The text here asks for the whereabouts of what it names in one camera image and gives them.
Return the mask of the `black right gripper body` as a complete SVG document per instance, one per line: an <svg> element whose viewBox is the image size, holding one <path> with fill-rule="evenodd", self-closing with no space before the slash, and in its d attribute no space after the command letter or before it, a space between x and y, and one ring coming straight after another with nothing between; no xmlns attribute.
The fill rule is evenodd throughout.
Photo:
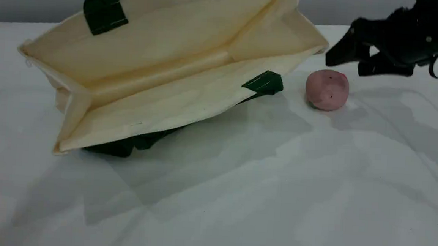
<svg viewBox="0 0 438 246"><path fill-rule="evenodd" d="M438 0L416 0L377 21L376 65L412 67L438 55Z"/></svg>

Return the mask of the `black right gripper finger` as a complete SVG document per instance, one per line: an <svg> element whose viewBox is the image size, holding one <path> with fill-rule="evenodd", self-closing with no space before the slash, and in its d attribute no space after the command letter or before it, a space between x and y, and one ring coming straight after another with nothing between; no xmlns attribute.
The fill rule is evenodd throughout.
<svg viewBox="0 0 438 246"><path fill-rule="evenodd" d="M382 53L376 53L368 60L358 63L358 76L393 75L410 77L414 73L414 65L396 65Z"/></svg>
<svg viewBox="0 0 438 246"><path fill-rule="evenodd" d="M375 70L375 60L370 50L380 45L381 20L358 18L352 22L346 34L325 55L325 65L329 67L358 62L361 69Z"/></svg>

